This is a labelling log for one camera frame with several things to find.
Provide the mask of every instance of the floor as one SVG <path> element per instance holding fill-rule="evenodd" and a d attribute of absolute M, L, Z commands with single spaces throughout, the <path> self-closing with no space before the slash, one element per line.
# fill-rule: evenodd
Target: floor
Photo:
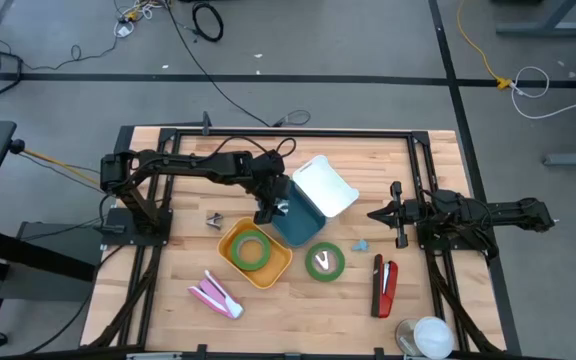
<path fill-rule="evenodd" d="M 0 0 L 0 8 L 5 2 L 10 0 Z M 552 79 L 576 81 L 576 39 L 503 38 L 494 32 L 495 21 L 541 19 L 559 2 L 531 7 L 466 0 L 463 26 L 503 76 L 514 77 L 520 68 L 534 65 Z M 456 29 L 459 2 L 438 3 L 456 77 L 489 79 L 478 54 Z M 175 5 L 178 20 L 191 23 L 191 5 Z M 251 75 L 247 82 L 220 86 L 262 118 L 274 122 L 291 110 L 306 109 L 312 114 L 310 127 L 453 129 L 464 135 L 441 80 L 446 72 L 428 2 L 373 0 L 367 6 L 352 0 L 223 0 L 213 5 L 226 23 L 221 42 L 193 43 L 192 34 L 184 31 L 184 36 L 208 72 Z M 55 65 L 69 59 L 72 44 L 84 55 L 108 48 L 114 11 L 110 0 L 16 0 L 3 18 L 0 39 L 33 66 Z M 576 7 L 566 20 L 576 21 Z M 262 82 L 255 79 L 257 72 L 329 75 L 346 82 Z M 256 125 L 206 82 L 165 76 L 104 79 L 105 74 L 200 73 L 162 10 L 103 58 L 36 73 L 65 76 L 38 76 L 1 96 L 0 120 L 15 121 L 15 136 L 28 148 L 69 163 L 96 167 L 112 151 L 121 125 L 198 121 L 203 111 L 216 125 Z M 439 85 L 375 84 L 368 82 L 379 81 L 359 75 L 432 78 L 439 82 L 430 83 Z M 560 219 L 546 234 L 495 231 L 522 352 L 576 358 L 576 168 L 541 165 L 546 153 L 576 151 L 576 110 L 531 121 L 516 113 L 507 91 L 460 87 L 459 92 L 488 201 L 534 196 Z M 546 113 L 576 102 L 576 89 L 553 89 L 542 99 L 523 100 L 518 102 L 524 112 Z M 21 221 L 83 222 L 95 217 L 99 199 L 96 192 L 8 156 L 0 170 L 0 231 L 14 234 Z M 11 342 L 0 348 L 0 355 L 18 354 L 44 341 L 78 306 L 5 302 L 0 331 L 11 334 Z M 82 326 L 83 316 L 50 349 L 74 348 Z"/>

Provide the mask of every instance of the small blue object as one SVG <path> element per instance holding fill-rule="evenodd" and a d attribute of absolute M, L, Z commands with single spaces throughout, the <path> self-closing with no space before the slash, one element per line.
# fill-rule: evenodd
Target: small blue object
<path fill-rule="evenodd" d="M 368 243 L 366 240 L 359 240 L 359 244 L 352 246 L 352 251 L 368 251 Z"/>
<path fill-rule="evenodd" d="M 273 216 L 272 225 L 291 247 L 303 246 L 326 225 L 326 217 L 320 214 L 290 181 L 288 194 L 288 213 L 285 216 Z"/>

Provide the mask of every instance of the tape roll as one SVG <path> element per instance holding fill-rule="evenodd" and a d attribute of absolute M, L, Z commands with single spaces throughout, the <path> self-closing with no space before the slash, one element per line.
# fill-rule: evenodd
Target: tape roll
<path fill-rule="evenodd" d="M 334 260 L 336 263 L 336 268 L 328 273 L 320 272 L 318 269 L 315 268 L 314 265 L 315 256 L 324 251 L 330 251 L 334 256 Z M 313 247 L 310 248 L 310 250 L 308 250 L 308 254 L 306 255 L 306 270 L 308 271 L 308 274 L 310 274 L 310 276 L 312 276 L 312 278 L 317 281 L 321 282 L 333 281 L 337 279 L 342 272 L 344 272 L 345 267 L 346 267 L 346 258 L 344 257 L 344 254 L 336 245 L 328 242 L 323 242 L 314 245 Z"/>
<path fill-rule="evenodd" d="M 243 245 L 248 241 L 255 241 L 261 245 L 261 257 L 255 262 L 247 262 L 241 258 L 240 253 Z M 241 270 L 254 271 L 261 269 L 270 259 L 270 240 L 262 232 L 246 230 L 235 237 L 230 246 L 230 258 Z"/>

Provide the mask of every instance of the white lid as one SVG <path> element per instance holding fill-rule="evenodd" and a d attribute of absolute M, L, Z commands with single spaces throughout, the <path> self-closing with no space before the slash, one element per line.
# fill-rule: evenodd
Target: white lid
<path fill-rule="evenodd" d="M 427 358 L 445 359 L 452 352 L 454 337 L 446 323 L 436 317 L 425 317 L 415 325 L 415 345 Z"/>
<path fill-rule="evenodd" d="M 326 217 L 332 218 L 359 198 L 359 190 L 351 188 L 328 163 L 317 155 L 292 174 L 299 189 Z"/>

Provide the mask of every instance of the yellow bowl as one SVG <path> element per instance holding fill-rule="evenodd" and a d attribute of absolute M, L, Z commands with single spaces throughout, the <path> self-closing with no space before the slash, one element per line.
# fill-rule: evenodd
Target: yellow bowl
<path fill-rule="evenodd" d="M 266 235 L 266 237 L 268 237 L 268 240 L 270 240 L 270 258 L 268 259 L 268 263 L 261 269 L 254 271 L 241 270 L 232 262 L 232 258 L 230 257 L 230 246 L 232 242 L 235 240 L 237 235 L 246 230 L 261 231 Z M 226 235 L 219 240 L 217 250 L 221 257 L 223 257 L 232 267 L 259 289 L 268 289 L 273 286 L 281 274 L 286 271 L 288 265 L 290 265 L 290 262 L 292 261 L 292 251 L 283 247 L 279 242 L 277 242 L 277 240 L 273 239 L 270 235 L 261 230 L 257 225 L 255 225 L 252 218 L 239 219 L 239 221 L 237 221 L 230 230 L 228 230 Z"/>

